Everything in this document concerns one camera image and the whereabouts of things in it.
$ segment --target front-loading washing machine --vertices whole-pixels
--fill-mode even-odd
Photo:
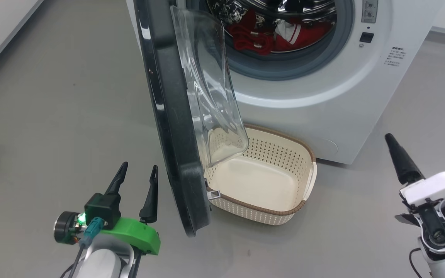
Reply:
[[[217,2],[143,0],[139,15],[135,10],[140,6],[134,1],[138,0],[127,0],[127,4],[138,43],[141,37],[152,38],[159,53],[173,39],[168,33],[173,24],[170,5],[211,12],[210,4]],[[296,1],[333,5],[334,27],[309,47],[263,56],[237,51],[226,34],[226,56],[241,116],[245,123],[304,140],[318,158],[351,164],[413,61],[443,1]],[[256,10],[286,3],[220,2],[238,2]],[[142,16],[148,29],[142,27]],[[144,59],[153,54],[143,53]]]
[[[210,223],[206,170],[248,147],[243,122],[302,139],[319,158],[352,163],[441,3],[127,0],[169,183],[187,235]],[[224,12],[217,12],[221,7]],[[286,28],[297,24],[307,30],[326,24],[330,28],[296,49],[273,48],[265,55],[237,51],[241,33],[227,32],[234,27],[225,20],[235,18],[250,26],[253,21],[238,16],[254,13],[255,20],[264,18],[255,25],[269,23],[266,28],[275,27],[275,33],[282,31],[284,20],[283,38]],[[297,18],[298,23],[291,24]],[[253,36],[250,28],[246,32]],[[276,46],[279,37],[273,39]]]

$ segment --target gray floor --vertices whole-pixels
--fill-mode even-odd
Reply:
[[[142,277],[415,277],[418,230],[397,223],[386,132],[426,175],[445,170],[445,44],[425,42],[351,166],[320,164],[305,208],[269,227],[224,211],[184,235],[166,179],[141,56],[123,1],[51,0],[0,56],[0,278],[58,277],[77,247],[56,217],[80,211],[130,162],[122,214],[136,217],[160,166],[158,257]],[[428,277],[428,268],[415,255]]]

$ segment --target laundry basket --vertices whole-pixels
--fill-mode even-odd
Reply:
[[[288,222],[310,196],[316,158],[302,141],[254,125],[245,125],[248,149],[241,156],[207,169],[210,202],[230,213],[269,225]]]

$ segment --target label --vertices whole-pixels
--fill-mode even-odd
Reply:
[[[363,0],[362,22],[375,23],[377,20],[378,0]]]
[[[393,46],[387,55],[384,65],[399,67],[406,56],[406,52],[402,47]]]

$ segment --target perforated basket side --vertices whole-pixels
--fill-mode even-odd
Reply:
[[[271,213],[264,213],[262,211],[250,209],[246,206],[230,202],[222,197],[211,200],[210,202],[218,208],[223,209],[227,212],[268,225],[282,225],[288,222],[293,217],[293,215],[295,215],[294,213],[289,215],[275,215]]]

